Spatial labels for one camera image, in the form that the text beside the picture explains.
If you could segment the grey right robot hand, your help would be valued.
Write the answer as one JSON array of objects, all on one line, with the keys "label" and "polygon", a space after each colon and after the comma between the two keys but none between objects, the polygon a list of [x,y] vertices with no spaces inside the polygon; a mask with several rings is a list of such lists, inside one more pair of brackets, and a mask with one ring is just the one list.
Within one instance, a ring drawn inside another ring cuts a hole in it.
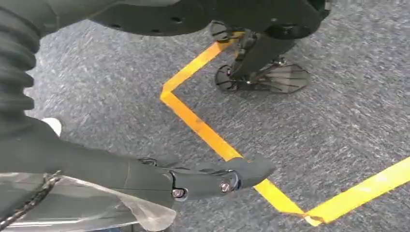
[{"label": "grey right robot hand", "polygon": [[222,197],[269,177],[265,159],[234,158],[221,164],[183,168],[173,157],[136,158],[60,139],[44,121],[24,115],[0,117],[0,171],[65,176],[170,205],[172,201]]}]

